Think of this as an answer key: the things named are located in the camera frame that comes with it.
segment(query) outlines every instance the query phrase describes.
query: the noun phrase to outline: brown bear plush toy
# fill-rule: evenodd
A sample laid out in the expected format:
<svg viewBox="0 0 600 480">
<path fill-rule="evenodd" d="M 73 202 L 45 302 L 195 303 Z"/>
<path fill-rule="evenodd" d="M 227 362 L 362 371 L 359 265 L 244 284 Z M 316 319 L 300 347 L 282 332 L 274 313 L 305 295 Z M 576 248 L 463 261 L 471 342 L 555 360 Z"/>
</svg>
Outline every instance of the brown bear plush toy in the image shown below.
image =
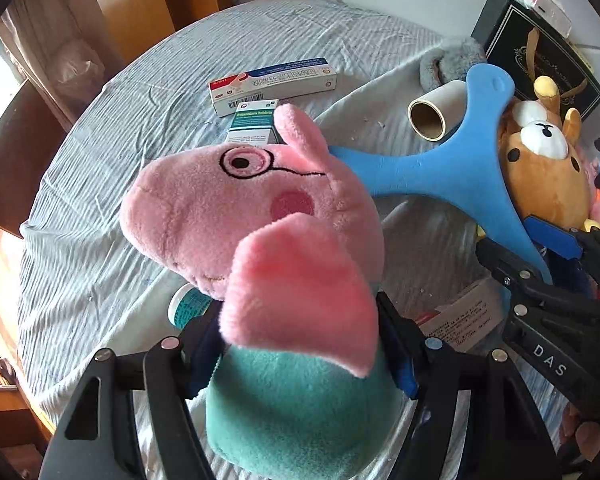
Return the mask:
<svg viewBox="0 0 600 480">
<path fill-rule="evenodd" d="M 535 215 L 563 229 L 581 229 L 589 212 L 589 186 L 574 146 L 580 113 L 570 108 L 560 120 L 555 82 L 534 81 L 537 101 L 507 107 L 500 124 L 502 176 L 520 218 Z"/>
</svg>

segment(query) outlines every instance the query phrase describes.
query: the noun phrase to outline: gray fur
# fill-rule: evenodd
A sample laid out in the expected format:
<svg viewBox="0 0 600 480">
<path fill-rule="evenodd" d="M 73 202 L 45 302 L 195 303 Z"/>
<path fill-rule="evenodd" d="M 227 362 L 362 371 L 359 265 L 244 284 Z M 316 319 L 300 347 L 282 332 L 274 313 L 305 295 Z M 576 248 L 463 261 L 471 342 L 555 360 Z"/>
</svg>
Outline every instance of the gray fur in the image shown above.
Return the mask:
<svg viewBox="0 0 600 480">
<path fill-rule="evenodd" d="M 474 38 L 449 38 L 422 57 L 420 85 L 425 92 L 430 92 L 454 79 L 464 81 L 473 65 L 485 62 L 484 50 Z"/>
</svg>

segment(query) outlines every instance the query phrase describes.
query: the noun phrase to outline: toothpaste box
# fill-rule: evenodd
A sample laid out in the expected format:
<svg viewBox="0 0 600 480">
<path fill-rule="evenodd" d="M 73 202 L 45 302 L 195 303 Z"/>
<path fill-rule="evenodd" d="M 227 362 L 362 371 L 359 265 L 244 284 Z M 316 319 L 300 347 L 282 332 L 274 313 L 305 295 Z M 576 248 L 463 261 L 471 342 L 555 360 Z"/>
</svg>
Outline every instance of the toothpaste box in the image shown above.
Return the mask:
<svg viewBox="0 0 600 480">
<path fill-rule="evenodd" d="M 243 142 L 252 146 L 279 143 L 278 133 L 273 126 L 273 110 L 276 106 L 277 99 L 238 104 L 225 142 Z"/>
<path fill-rule="evenodd" d="M 246 101 L 287 99 L 336 88 L 336 71 L 323 57 L 267 66 L 209 83 L 219 117 L 232 114 Z"/>
</svg>

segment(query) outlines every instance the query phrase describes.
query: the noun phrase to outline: curtain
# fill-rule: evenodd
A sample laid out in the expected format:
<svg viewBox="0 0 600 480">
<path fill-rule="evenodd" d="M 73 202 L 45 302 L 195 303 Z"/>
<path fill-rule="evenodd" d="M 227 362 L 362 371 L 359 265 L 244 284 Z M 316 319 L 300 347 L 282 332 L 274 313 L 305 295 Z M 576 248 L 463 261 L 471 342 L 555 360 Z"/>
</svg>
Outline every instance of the curtain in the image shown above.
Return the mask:
<svg viewBox="0 0 600 480">
<path fill-rule="evenodd" d="M 97 0 L 12 0 L 0 38 L 66 131 L 124 66 Z"/>
</svg>

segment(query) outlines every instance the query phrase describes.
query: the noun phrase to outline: white paper roll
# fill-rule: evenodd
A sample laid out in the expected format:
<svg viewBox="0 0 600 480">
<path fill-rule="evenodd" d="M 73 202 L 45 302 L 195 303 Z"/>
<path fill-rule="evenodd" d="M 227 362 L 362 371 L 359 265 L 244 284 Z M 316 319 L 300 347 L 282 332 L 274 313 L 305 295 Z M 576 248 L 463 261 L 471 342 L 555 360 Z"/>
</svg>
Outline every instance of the white paper roll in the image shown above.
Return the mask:
<svg viewBox="0 0 600 480">
<path fill-rule="evenodd" d="M 440 140 L 462 122 L 466 112 L 466 83 L 459 79 L 414 99 L 409 122 L 423 139 Z"/>
</svg>

